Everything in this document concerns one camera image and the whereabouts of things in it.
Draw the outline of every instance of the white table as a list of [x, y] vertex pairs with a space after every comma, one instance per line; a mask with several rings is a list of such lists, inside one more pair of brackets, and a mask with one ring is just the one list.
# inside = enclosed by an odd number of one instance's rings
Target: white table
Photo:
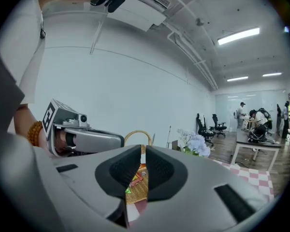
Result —
[[246, 148], [252, 148], [252, 149], [256, 149], [256, 153], [253, 157], [253, 160], [256, 160], [257, 158], [257, 154], [258, 154], [258, 149], [260, 150], [269, 150], [269, 151], [274, 151], [274, 157], [271, 161], [271, 164], [269, 166], [269, 168], [267, 169], [267, 171], [271, 171], [275, 160], [277, 158], [278, 155], [278, 151], [281, 148], [281, 145], [274, 143], [274, 144], [257, 144], [257, 143], [250, 143], [248, 142], [248, 136], [247, 133], [245, 133], [244, 131], [242, 131], [241, 129], [237, 130], [237, 135], [236, 135], [236, 148], [235, 148], [235, 152], [233, 154], [233, 158], [231, 161], [231, 165], [235, 165], [235, 160], [238, 154], [238, 151], [240, 149], [240, 147], [246, 147]]

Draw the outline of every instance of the person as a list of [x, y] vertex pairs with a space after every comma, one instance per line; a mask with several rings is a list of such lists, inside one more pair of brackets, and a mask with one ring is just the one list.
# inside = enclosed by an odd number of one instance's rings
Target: person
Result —
[[283, 111], [282, 111], [282, 117], [284, 118], [284, 128], [283, 128], [283, 131], [282, 131], [281, 138], [283, 138], [283, 139], [287, 138], [288, 129], [289, 129], [289, 111], [288, 111], [288, 107], [289, 107], [289, 101], [287, 101], [285, 103], [285, 106], [284, 106]]
[[281, 124], [281, 109], [279, 105], [277, 104], [277, 123], [276, 123], [276, 129], [277, 129], [277, 134], [279, 135], [279, 128]]
[[[16, 111], [8, 132], [24, 137], [39, 129], [38, 145], [46, 151], [46, 138], [42, 126], [36, 124], [36, 119], [28, 108], [34, 103], [37, 76], [45, 48], [46, 33], [44, 31], [42, 8], [54, 0], [21, 0], [14, 8], [0, 30], [0, 57], [6, 68], [16, 80], [16, 84], [25, 94], [21, 105]], [[99, 4], [101, 0], [64, 0], [70, 2], [90, 1]], [[56, 133], [56, 150], [61, 152], [66, 146], [63, 131]]]
[[255, 119], [256, 127], [267, 123], [267, 119], [264, 114], [261, 112], [257, 112], [256, 110], [251, 110], [249, 112], [249, 116]]
[[241, 106], [240, 108], [238, 109], [238, 114], [239, 114], [239, 117], [238, 117], [238, 120], [237, 120], [237, 128], [238, 129], [241, 129], [243, 127], [243, 122], [244, 122], [244, 118], [245, 116], [247, 115], [245, 112], [244, 112], [244, 105], [245, 103], [241, 102]]

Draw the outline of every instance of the ceiling light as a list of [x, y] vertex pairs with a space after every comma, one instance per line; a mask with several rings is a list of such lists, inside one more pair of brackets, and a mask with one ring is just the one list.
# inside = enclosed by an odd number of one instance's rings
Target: ceiling light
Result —
[[265, 76], [273, 76], [273, 75], [281, 75], [281, 72], [275, 72], [275, 73], [270, 73], [270, 74], [264, 74], [263, 77]]
[[237, 77], [237, 78], [228, 79], [227, 82], [232, 82], [232, 81], [237, 81], [237, 80], [243, 80], [243, 79], [248, 79], [248, 76], [243, 76], [243, 77]]
[[218, 43], [219, 45], [222, 45], [231, 41], [236, 41], [236, 40], [239, 40], [248, 36], [256, 35], [259, 33], [260, 33], [260, 28], [249, 29], [249, 30], [242, 31], [239, 33], [231, 34], [227, 37], [220, 38], [218, 39]]

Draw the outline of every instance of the office chair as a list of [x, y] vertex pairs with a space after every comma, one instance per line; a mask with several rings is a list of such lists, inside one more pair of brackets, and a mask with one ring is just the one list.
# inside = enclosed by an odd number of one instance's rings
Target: office chair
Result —
[[227, 127], [224, 126], [224, 123], [218, 123], [218, 118], [216, 114], [213, 114], [213, 121], [215, 123], [215, 130], [217, 130], [217, 137], [219, 137], [219, 135], [223, 135], [224, 137], [226, 137], [226, 134], [224, 134], [222, 131], [225, 130]]
[[196, 119], [197, 119], [197, 124], [199, 125], [198, 134], [201, 135], [202, 137], [204, 137], [206, 142], [208, 142], [209, 144], [214, 146], [214, 144], [209, 139], [209, 138], [213, 139], [213, 137], [216, 135], [216, 133], [212, 131], [212, 128], [214, 128], [214, 127], [211, 127], [210, 129], [207, 129], [206, 126], [203, 126], [202, 122], [200, 120], [200, 115], [199, 114], [197, 114], [197, 118]]

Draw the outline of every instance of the standing person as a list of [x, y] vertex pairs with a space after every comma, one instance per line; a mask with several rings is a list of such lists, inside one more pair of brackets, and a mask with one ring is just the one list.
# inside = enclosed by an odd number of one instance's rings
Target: standing person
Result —
[[238, 109], [238, 114], [239, 114], [239, 117], [238, 117], [238, 120], [237, 120], [237, 128], [238, 129], [241, 129], [243, 127], [244, 118], [247, 115], [244, 112], [244, 105], [245, 105], [245, 103], [241, 102], [241, 106]]
[[284, 129], [282, 131], [281, 138], [286, 139], [288, 135], [288, 129], [289, 129], [289, 101], [285, 103], [285, 106], [282, 111], [282, 117], [284, 118]]
[[[0, 57], [16, 81], [16, 84], [25, 94], [20, 107], [14, 115], [9, 132], [27, 137], [29, 130], [38, 128], [38, 145], [47, 150], [44, 131], [40, 122], [28, 108], [29, 103], [34, 103], [35, 87], [38, 72], [44, 53], [46, 33], [43, 28], [43, 7], [54, 0], [21, 0], [9, 15], [0, 30]], [[99, 5], [106, 0], [64, 0], [70, 2], [90, 1]], [[63, 131], [57, 133], [58, 151], [65, 147]]]
[[277, 123], [276, 123], [276, 129], [277, 129], [277, 134], [279, 135], [279, 128], [281, 124], [281, 109], [279, 105], [277, 104]]

